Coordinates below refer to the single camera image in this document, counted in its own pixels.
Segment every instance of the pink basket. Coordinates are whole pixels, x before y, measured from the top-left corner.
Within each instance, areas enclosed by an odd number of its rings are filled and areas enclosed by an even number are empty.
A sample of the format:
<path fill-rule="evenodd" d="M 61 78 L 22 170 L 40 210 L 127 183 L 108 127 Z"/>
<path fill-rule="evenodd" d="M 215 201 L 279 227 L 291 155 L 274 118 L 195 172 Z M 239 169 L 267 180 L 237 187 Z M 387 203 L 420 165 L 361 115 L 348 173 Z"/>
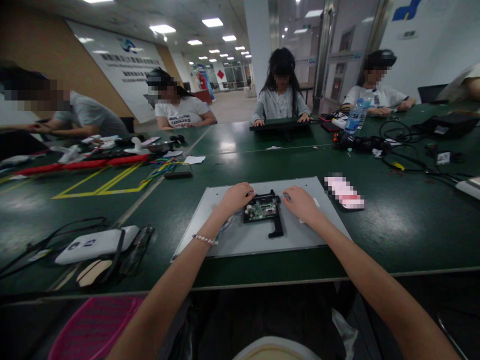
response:
<path fill-rule="evenodd" d="M 136 296 L 90 298 L 68 320 L 48 360 L 106 358 L 142 301 Z"/>

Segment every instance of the white t-shirt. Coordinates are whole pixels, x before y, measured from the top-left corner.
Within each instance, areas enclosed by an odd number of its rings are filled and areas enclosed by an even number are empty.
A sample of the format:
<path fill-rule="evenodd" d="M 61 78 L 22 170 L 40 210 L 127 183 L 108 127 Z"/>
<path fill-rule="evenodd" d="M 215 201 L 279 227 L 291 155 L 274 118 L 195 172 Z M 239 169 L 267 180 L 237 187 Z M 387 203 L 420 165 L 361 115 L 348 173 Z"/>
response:
<path fill-rule="evenodd" d="M 178 105 L 166 102 L 155 104 L 155 116 L 166 117 L 172 128 L 189 128 L 201 122 L 200 115 L 208 113 L 209 107 L 199 98 L 193 96 L 182 97 Z"/>
<path fill-rule="evenodd" d="M 437 100 L 464 101 L 470 97 L 464 84 L 465 79 L 480 77 L 480 63 L 463 70 L 451 83 L 449 83 L 436 97 Z"/>
<path fill-rule="evenodd" d="M 409 98 L 409 96 L 395 89 L 366 89 L 361 86 L 354 86 L 346 95 L 343 105 L 355 105 L 358 98 L 365 98 L 367 94 L 371 94 L 373 98 L 370 104 L 371 108 L 396 108 L 402 101 Z"/>

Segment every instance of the long black hair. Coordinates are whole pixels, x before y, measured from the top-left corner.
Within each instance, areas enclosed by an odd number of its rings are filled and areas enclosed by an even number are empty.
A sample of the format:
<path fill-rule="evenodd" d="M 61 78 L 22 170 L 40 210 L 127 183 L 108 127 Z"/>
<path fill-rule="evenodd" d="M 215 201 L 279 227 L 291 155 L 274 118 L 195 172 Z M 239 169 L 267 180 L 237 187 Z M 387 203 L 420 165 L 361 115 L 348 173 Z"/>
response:
<path fill-rule="evenodd" d="M 177 95 L 182 99 L 185 97 L 194 97 L 191 93 L 185 90 L 183 87 L 179 85 L 178 82 L 175 81 L 173 77 L 169 75 L 168 72 L 157 67 L 153 71 L 146 74 L 146 83 L 148 86 L 153 87 L 154 90 L 163 90 L 167 86 L 174 86 Z"/>
<path fill-rule="evenodd" d="M 277 89 L 274 75 L 288 76 L 288 85 L 291 86 L 291 114 L 294 116 L 297 112 L 297 93 L 302 97 L 303 95 L 295 75 L 295 57 L 286 47 L 277 49 L 271 54 L 270 60 L 268 60 L 268 75 L 262 91 L 265 89 L 275 91 Z"/>

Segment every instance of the hand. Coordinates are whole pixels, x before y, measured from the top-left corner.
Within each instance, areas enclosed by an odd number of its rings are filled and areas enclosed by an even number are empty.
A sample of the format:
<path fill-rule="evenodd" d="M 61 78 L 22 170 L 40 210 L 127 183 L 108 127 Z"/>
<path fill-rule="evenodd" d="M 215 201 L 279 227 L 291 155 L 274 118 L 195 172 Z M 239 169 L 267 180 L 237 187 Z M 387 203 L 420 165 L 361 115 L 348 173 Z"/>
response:
<path fill-rule="evenodd" d="M 238 183 L 226 191 L 217 209 L 230 217 L 247 205 L 254 196 L 254 188 L 248 182 Z"/>
<path fill-rule="evenodd" d="M 407 111 L 407 110 L 410 110 L 411 108 L 412 108 L 412 103 L 410 101 L 408 101 L 408 99 L 407 99 L 407 100 L 402 101 L 396 109 L 398 111 Z"/>
<path fill-rule="evenodd" d="M 392 110 L 390 110 L 388 107 L 371 107 L 368 109 L 368 113 L 370 115 L 377 115 L 381 118 L 388 118 L 390 115 L 392 115 Z"/>
<path fill-rule="evenodd" d="M 310 117 L 306 112 L 304 112 L 298 119 L 297 123 L 304 123 L 306 121 L 310 121 L 313 119 L 314 119 L 313 117 Z"/>
<path fill-rule="evenodd" d="M 314 222 L 319 216 L 324 217 L 315 204 L 314 199 L 303 188 L 292 186 L 283 191 L 283 203 L 297 218 L 307 224 Z"/>
<path fill-rule="evenodd" d="M 264 126 L 265 125 L 265 122 L 261 119 L 257 119 L 255 120 L 255 122 L 253 123 L 253 126 Z"/>

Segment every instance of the smartphone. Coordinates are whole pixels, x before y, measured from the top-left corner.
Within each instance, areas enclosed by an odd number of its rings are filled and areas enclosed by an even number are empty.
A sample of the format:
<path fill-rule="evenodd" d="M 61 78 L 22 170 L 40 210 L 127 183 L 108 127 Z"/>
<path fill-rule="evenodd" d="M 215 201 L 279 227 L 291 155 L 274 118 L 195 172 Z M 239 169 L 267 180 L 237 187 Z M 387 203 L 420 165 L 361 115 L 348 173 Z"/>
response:
<path fill-rule="evenodd" d="M 324 182 L 331 194 L 345 209 L 365 209 L 364 199 L 341 173 L 335 174 L 335 176 L 326 176 Z"/>

